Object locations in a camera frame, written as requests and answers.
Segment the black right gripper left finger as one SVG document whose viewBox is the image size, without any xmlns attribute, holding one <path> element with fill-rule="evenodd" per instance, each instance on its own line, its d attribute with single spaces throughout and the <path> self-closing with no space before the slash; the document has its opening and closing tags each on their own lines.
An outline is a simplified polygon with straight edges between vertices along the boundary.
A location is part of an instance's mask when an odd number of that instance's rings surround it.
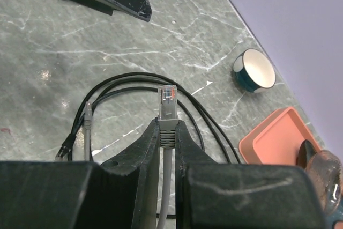
<svg viewBox="0 0 343 229">
<path fill-rule="evenodd" d="M 99 165 L 1 162 L 1 228 L 155 228 L 159 125 Z"/>
</svg>

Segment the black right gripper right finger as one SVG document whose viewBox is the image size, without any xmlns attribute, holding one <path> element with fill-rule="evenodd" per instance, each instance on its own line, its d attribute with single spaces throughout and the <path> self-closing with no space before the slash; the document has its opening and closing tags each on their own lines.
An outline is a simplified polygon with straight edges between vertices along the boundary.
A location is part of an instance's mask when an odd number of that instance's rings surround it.
<svg viewBox="0 0 343 229">
<path fill-rule="evenodd" d="M 220 164 L 175 132 L 177 228 L 328 228 L 305 171 L 297 166 Z"/>
</svg>

